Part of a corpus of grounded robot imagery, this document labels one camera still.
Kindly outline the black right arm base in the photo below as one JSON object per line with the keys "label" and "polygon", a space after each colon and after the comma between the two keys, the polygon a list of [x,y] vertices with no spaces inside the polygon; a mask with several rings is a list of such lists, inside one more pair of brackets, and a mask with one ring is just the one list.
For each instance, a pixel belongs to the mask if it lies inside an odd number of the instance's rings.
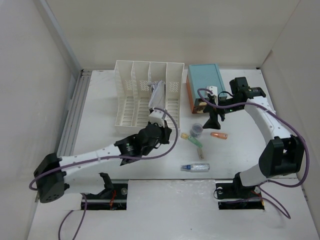
{"label": "black right arm base", "polygon": [[262,194],[257,186],[236,189],[232,182],[215,184],[214,197],[219,210],[264,210]]}

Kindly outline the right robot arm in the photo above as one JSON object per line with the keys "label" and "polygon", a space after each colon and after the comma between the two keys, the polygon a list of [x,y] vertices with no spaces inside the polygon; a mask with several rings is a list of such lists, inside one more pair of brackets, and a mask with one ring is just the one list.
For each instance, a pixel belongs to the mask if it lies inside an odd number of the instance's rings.
{"label": "right robot arm", "polygon": [[305,143],[294,128],[277,117],[270,107],[265,92],[260,87],[250,87],[245,77],[231,80],[231,97],[222,99],[217,87],[204,88],[206,103],[204,112],[209,114],[205,129],[221,128],[220,121],[225,115],[245,110],[260,130],[265,148],[258,163],[253,167],[238,172],[231,183],[217,185],[218,199],[248,199],[258,186],[277,176],[285,176],[300,171]]}

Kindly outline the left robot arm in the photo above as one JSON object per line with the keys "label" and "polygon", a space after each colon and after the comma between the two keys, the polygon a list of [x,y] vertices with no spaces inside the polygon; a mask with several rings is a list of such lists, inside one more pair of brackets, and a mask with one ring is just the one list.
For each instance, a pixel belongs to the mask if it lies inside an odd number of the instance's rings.
{"label": "left robot arm", "polygon": [[72,193],[107,198],[113,190],[107,164],[112,160],[120,160],[120,165],[124,166],[139,160],[161,158],[168,153],[158,156],[149,154],[162,145],[168,145],[171,134],[172,129],[166,120],[161,124],[151,121],[138,133],[99,150],[72,156],[50,153],[35,169],[29,188],[37,191],[42,204]]}

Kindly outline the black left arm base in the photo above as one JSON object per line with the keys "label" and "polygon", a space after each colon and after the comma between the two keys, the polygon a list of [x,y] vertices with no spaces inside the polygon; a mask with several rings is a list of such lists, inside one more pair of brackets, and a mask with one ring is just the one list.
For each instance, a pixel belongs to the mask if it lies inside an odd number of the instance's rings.
{"label": "black left arm base", "polygon": [[97,194],[86,193],[89,211],[124,211],[127,209],[128,180],[111,180],[107,173],[100,173],[103,188]]}

